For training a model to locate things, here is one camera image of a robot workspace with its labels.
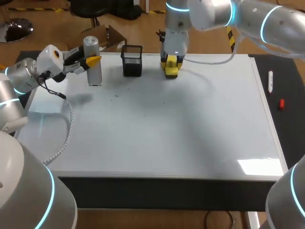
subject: black mat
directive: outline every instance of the black mat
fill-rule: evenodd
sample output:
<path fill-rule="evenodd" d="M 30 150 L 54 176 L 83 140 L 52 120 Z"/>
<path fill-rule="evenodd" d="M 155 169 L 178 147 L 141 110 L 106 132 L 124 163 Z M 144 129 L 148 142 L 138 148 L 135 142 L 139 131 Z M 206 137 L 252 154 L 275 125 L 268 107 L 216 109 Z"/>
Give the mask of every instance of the black mat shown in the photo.
<path fill-rule="evenodd" d="M 36 59 L 39 51 L 21 52 L 18 61 Z M 293 60 L 271 55 L 250 55 L 268 100 L 276 131 L 289 168 L 304 155 L 305 88 Z M 274 72 L 268 96 L 268 72 Z M 25 105 L 28 95 L 22 96 Z M 285 99 L 285 109 L 278 102 Z M 156 208 L 264 211 L 271 181 L 198 179 L 60 177 L 79 208 Z"/>

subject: chair base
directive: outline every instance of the chair base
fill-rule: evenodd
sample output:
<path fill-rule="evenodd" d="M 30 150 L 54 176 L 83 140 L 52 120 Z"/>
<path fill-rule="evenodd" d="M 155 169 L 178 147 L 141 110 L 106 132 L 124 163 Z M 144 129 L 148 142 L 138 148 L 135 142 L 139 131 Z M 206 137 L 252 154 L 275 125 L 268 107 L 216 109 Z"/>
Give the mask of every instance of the chair base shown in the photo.
<path fill-rule="evenodd" d="M 0 22 L 0 42 L 19 41 L 34 30 L 32 22 L 25 18 L 13 18 L 9 22 Z"/>

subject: white cable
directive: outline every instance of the white cable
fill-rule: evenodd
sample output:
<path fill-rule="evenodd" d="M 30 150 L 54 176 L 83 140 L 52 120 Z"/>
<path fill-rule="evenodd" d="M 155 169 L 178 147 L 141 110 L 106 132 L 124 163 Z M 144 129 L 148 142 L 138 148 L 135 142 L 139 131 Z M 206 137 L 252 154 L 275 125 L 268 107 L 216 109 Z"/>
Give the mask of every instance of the white cable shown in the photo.
<path fill-rule="evenodd" d="M 241 34 L 241 35 L 238 37 L 238 39 L 236 40 L 236 44 L 235 44 L 233 53 L 232 53 L 232 55 L 230 56 L 230 58 L 229 58 L 228 60 L 221 61 L 221 62 L 201 62 L 201 61 L 189 60 L 189 59 L 186 59 L 186 58 L 184 58 L 184 60 L 189 61 L 189 62 L 192 62 L 192 63 L 209 64 L 209 65 L 216 65 L 216 64 L 228 63 L 228 62 L 230 62 L 230 61 L 234 58 L 235 54 L 237 53 L 238 45 L 243 41 L 244 38 L 245 38 L 245 36 L 244 36 L 243 34 Z"/>
<path fill-rule="evenodd" d="M 284 57 L 284 58 L 290 58 L 290 59 L 298 59 L 298 58 L 305 59 L 305 54 L 291 54 L 291 53 L 273 51 L 273 50 L 269 49 L 268 47 L 266 47 L 265 45 L 261 44 L 257 39 L 254 39 L 252 37 L 249 37 L 249 38 L 250 38 L 250 40 L 252 40 L 252 42 L 254 44 L 256 44 L 261 49 L 265 50 L 269 54 L 279 56 L 279 57 Z"/>
<path fill-rule="evenodd" d="M 69 100 L 65 99 L 65 101 L 67 101 L 67 104 L 69 105 L 69 109 L 70 109 L 70 127 L 69 127 L 69 132 L 68 132 L 66 141 L 65 141 L 63 147 L 61 148 L 61 150 L 57 154 L 55 154 L 53 157 L 50 157 L 48 160 L 45 160 L 43 162 L 43 164 L 46 165 L 46 166 L 49 165 L 53 160 L 55 160 L 65 150 L 65 148 L 68 145 L 68 142 L 69 142 L 69 140 L 71 138 L 72 128 L 73 128 L 73 120 L 74 120 L 74 118 L 73 118 L 73 109 L 72 109 L 72 105 L 69 102 Z"/>

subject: yellow block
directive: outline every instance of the yellow block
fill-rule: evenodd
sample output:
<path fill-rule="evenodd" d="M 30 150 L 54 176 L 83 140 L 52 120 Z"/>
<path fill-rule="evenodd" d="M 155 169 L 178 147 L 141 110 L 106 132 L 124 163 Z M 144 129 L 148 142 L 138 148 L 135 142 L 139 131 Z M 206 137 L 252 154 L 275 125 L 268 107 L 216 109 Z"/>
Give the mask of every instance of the yellow block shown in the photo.
<path fill-rule="evenodd" d="M 172 79 L 177 78 L 178 76 L 177 56 L 168 55 L 164 72 L 167 78 L 172 78 Z"/>

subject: white marker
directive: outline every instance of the white marker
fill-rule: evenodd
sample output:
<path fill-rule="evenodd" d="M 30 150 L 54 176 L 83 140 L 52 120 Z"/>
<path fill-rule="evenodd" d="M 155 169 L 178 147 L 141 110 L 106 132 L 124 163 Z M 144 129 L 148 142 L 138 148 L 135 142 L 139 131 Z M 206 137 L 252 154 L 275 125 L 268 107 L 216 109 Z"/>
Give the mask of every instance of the white marker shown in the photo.
<path fill-rule="evenodd" d="M 273 72 L 268 73 L 268 92 L 271 94 L 273 88 Z"/>

